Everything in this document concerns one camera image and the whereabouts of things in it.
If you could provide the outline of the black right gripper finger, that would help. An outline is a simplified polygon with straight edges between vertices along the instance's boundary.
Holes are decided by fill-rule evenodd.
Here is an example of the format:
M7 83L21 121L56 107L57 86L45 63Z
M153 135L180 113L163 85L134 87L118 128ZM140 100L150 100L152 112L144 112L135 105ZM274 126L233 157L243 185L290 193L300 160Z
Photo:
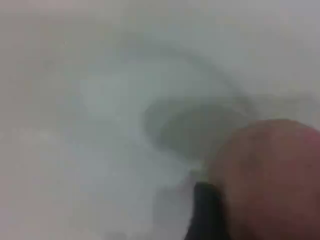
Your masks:
M227 226L221 192L212 184L197 182L186 240L225 240Z

